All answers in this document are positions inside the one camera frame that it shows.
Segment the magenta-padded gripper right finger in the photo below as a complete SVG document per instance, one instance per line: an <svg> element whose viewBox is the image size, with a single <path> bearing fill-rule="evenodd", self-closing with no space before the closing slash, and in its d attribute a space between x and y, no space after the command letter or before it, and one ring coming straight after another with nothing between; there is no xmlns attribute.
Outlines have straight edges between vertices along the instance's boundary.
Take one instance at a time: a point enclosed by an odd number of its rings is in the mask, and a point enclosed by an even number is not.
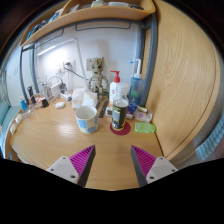
<svg viewBox="0 0 224 224"><path fill-rule="evenodd" d="M145 186L178 171L165 157L154 157L134 145L131 146L131 158L140 186Z"/></svg>

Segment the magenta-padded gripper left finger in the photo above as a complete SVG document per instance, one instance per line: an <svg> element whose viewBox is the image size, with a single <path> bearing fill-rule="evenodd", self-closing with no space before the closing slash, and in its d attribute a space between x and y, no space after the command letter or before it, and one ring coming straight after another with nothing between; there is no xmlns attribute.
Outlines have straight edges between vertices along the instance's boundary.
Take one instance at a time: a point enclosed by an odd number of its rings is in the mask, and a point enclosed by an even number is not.
<svg viewBox="0 0 224 224"><path fill-rule="evenodd" d="M95 154L95 146L89 146L70 157L60 157L47 171L84 187L87 183Z"/></svg>

